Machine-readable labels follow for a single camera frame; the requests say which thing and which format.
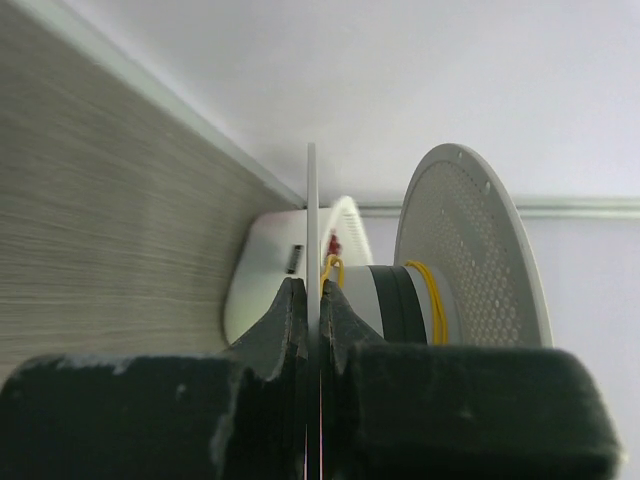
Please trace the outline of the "white plastic spool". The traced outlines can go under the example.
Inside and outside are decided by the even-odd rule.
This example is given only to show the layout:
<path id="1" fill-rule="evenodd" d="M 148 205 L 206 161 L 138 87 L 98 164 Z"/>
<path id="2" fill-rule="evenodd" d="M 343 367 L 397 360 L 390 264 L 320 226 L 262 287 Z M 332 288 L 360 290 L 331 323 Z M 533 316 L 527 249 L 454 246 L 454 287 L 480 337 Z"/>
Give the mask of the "white plastic spool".
<path id="1" fill-rule="evenodd" d="M 525 227 L 480 201 L 511 200 L 473 149 L 445 143 L 414 171 L 401 207 L 393 261 L 346 268 L 321 262 L 349 307 L 388 342 L 543 347 L 553 344 Z"/>

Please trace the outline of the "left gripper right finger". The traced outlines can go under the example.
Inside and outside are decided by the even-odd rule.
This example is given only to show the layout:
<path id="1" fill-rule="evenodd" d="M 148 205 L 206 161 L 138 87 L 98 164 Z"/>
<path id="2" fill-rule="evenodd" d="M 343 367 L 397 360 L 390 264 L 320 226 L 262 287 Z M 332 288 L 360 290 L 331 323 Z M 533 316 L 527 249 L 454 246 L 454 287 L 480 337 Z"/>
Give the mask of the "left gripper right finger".
<path id="1" fill-rule="evenodd" d="M 389 343 L 321 300 L 328 479 L 613 479 L 623 446 L 588 369 L 549 348 Z"/>

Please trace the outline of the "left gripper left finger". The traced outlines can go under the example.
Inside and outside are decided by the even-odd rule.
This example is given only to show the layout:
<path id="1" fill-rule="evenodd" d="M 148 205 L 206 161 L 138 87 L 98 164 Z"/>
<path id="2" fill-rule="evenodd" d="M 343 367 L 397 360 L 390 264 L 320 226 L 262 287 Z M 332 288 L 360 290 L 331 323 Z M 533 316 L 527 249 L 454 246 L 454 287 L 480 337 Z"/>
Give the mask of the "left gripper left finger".
<path id="1" fill-rule="evenodd" d="M 60 354 L 1 390 L 5 479 L 299 479 L 307 294 L 285 280 L 218 354 Z"/>

